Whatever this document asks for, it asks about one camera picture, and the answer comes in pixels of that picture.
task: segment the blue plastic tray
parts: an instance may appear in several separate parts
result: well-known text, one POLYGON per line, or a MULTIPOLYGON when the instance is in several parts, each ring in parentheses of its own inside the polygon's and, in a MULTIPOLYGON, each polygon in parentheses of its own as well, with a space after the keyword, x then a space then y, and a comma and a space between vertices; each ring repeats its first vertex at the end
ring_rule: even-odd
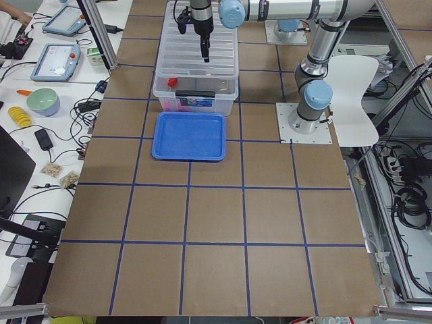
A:
POLYGON ((156 159, 220 161, 225 157, 225 117, 219 113, 160 113, 151 152, 156 159))

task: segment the clear plastic storage box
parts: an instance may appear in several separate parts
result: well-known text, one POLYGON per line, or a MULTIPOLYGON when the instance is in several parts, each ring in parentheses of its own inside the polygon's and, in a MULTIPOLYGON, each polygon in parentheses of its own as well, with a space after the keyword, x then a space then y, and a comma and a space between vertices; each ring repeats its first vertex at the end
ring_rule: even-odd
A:
MULTIPOLYGON (((178 1, 178 17, 189 1, 178 1)), ((153 94, 164 111, 195 111, 229 115, 238 96, 237 30, 222 26, 213 2, 214 31, 210 62, 201 57, 200 37, 193 25, 181 35, 173 19, 174 1, 167 4, 157 57, 153 94), (176 78, 175 85, 169 79, 176 78)))

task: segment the plastic box lid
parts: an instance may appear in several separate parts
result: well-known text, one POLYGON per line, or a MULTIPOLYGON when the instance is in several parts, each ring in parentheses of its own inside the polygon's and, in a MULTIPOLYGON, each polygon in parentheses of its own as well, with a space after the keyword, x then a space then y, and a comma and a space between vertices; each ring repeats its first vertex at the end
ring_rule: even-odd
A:
POLYGON ((225 118, 220 113, 160 113, 152 156, 168 160, 220 161, 225 157, 225 129, 225 118))
MULTIPOLYGON (((189 5, 178 1, 175 16, 189 5)), ((217 13, 217 2, 212 2, 214 31, 210 34, 210 62, 201 57, 200 37, 193 25, 181 35, 173 18, 174 1, 167 3, 162 28, 161 46, 157 56, 156 75, 162 78, 238 78, 237 29, 222 25, 217 13)))

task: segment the person's hand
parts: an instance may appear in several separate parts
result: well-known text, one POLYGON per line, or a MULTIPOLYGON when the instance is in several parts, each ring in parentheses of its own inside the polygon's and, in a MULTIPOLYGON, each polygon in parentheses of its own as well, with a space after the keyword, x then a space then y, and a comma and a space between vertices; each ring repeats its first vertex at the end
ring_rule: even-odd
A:
POLYGON ((30 23, 30 21, 32 19, 29 15, 27 15, 24 12, 21 13, 20 16, 17 18, 21 22, 21 24, 25 25, 25 27, 27 27, 27 25, 30 23))

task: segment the screen display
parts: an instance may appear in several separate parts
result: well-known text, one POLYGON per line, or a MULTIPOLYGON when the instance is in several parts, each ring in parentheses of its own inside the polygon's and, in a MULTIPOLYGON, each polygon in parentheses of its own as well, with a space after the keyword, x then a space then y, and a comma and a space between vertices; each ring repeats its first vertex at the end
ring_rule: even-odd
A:
POLYGON ((66 64, 73 45, 48 46, 40 62, 36 76, 62 76, 66 72, 66 64))
POLYGON ((79 8, 67 7, 48 26, 58 30, 69 30, 80 16, 79 8))

